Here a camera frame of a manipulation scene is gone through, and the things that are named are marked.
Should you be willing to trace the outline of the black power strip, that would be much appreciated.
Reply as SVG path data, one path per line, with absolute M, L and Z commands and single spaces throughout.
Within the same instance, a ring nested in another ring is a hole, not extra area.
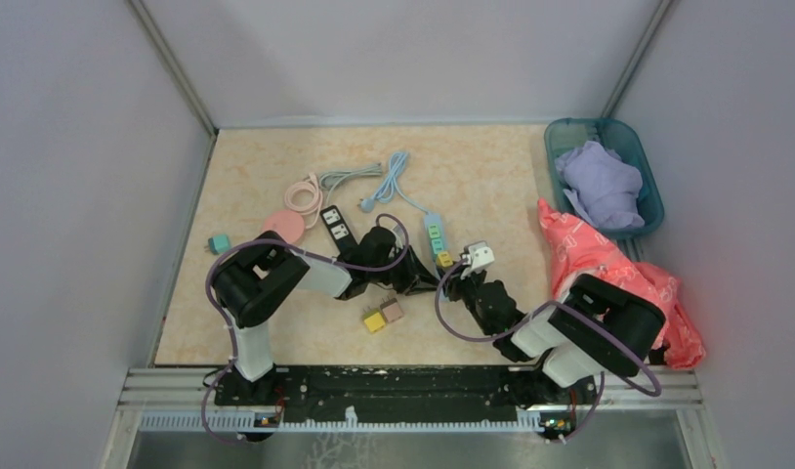
M 357 246 L 357 240 L 350 224 L 336 205 L 329 205 L 319 211 L 319 218 L 341 255 L 345 255 Z

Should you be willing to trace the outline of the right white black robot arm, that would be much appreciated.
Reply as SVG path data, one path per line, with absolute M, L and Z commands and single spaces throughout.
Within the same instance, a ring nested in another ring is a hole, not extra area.
M 511 362 L 537 362 L 533 389 L 559 402 L 577 381 L 607 372 L 657 397 L 661 385 L 646 359 L 666 323 L 650 301 L 589 274 L 577 277 L 558 300 L 525 314 L 500 280 L 484 274 L 443 277 L 436 296 L 460 301 L 482 335 Z

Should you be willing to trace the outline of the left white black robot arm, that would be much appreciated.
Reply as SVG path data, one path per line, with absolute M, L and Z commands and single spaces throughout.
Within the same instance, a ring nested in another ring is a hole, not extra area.
M 359 241 L 341 242 L 336 257 L 306 251 L 266 231 L 223 254 L 207 274 L 205 292 L 229 330 L 230 366 L 240 376 L 237 390 L 261 405 L 276 390 L 268 321 L 294 290 L 348 300 L 371 284 L 409 296 L 432 291 L 437 283 L 401 228 L 376 226 Z

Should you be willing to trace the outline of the teal USB charger plug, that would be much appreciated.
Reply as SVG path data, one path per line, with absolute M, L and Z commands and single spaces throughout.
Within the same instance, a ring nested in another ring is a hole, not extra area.
M 207 239 L 206 249 L 214 255 L 222 255 L 231 249 L 230 238 L 227 234 L 215 234 Z

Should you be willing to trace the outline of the pink brown charger plug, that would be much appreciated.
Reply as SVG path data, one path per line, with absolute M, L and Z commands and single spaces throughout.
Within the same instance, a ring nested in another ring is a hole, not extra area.
M 393 323 L 404 317 L 404 311 L 397 298 L 387 299 L 379 309 L 386 323 Z

